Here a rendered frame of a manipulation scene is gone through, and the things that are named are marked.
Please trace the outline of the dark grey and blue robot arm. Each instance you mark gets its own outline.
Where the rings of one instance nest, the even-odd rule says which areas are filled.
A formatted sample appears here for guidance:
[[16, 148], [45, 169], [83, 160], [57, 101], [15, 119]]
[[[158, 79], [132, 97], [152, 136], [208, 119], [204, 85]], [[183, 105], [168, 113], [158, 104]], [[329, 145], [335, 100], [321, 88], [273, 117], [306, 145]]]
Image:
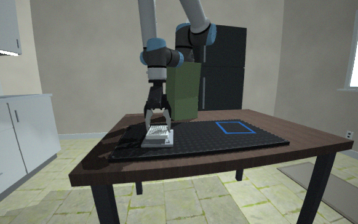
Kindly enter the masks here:
[[[180, 3], [190, 23], [176, 27], [173, 50], [166, 47], [164, 39], [157, 37], [155, 0], [138, 0], [143, 42], [140, 61], [148, 66], [148, 79], [166, 79], [167, 66], [178, 68], [183, 62], [194, 62], [192, 46], [208, 46], [215, 41], [216, 24], [205, 18], [200, 0], [180, 0]], [[150, 87], [148, 109], [161, 108], [161, 100], [162, 86]]]

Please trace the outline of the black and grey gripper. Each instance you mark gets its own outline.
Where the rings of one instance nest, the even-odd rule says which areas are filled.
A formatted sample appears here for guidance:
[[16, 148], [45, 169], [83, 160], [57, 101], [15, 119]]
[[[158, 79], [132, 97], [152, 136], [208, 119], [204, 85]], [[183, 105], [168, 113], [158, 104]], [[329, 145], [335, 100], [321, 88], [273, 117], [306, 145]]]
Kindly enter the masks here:
[[[148, 83], [153, 83], [153, 86], [162, 86], [162, 100], [161, 100], [161, 108], [163, 111], [163, 116], [166, 118], [167, 129], [170, 132], [171, 126], [171, 106], [169, 105], [169, 101], [167, 101], [167, 94], [163, 94], [163, 83], [166, 82], [166, 79], [149, 79]], [[166, 96], [165, 96], [166, 95]], [[148, 109], [147, 104], [144, 107], [144, 115], [145, 115], [145, 123], [147, 132], [149, 131], [149, 124], [151, 122], [151, 116], [153, 115], [153, 109]]]

